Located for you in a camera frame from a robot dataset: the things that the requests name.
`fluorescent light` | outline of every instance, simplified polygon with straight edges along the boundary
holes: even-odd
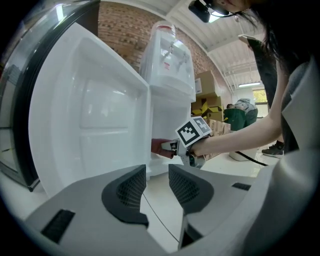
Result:
[[[212,23],[212,22],[216,21],[217,19],[219,19],[220,17],[224,16],[223,14],[216,12],[216,11],[211,12],[211,14],[213,14],[213,15],[210,15],[209,23]]]
[[[58,5],[56,8],[56,16],[58,17],[58,21],[62,21],[65,17],[64,17],[64,12],[62,10],[62,5]]]
[[[239,85],[239,88],[241,88],[241,87],[248,87],[248,86],[258,86],[258,85],[260,85],[260,84],[261,84],[261,82],[245,83],[245,84],[240,84],[240,85]]]

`water cooler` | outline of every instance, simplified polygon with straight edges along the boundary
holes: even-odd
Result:
[[[151,138],[176,139],[175,130],[191,115],[196,91],[191,53],[176,38],[171,23],[159,21],[153,25],[139,74],[150,87]],[[167,172],[168,164],[182,164],[182,161],[178,156],[168,159],[151,153],[147,176]]]

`woman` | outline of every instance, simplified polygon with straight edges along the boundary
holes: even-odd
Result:
[[[281,133],[284,138],[284,153],[299,149],[281,111],[290,102],[291,93],[298,86],[311,53],[315,49],[315,43],[308,40],[306,35],[312,35],[312,26],[318,23],[315,15],[308,13],[308,10],[317,9],[316,2],[312,0],[304,3],[297,0],[213,1],[213,4],[249,22],[257,19],[264,26],[265,48],[277,59],[277,87],[272,107],[265,118],[237,132],[210,137],[195,143],[192,150],[197,156],[258,148],[274,142]]]

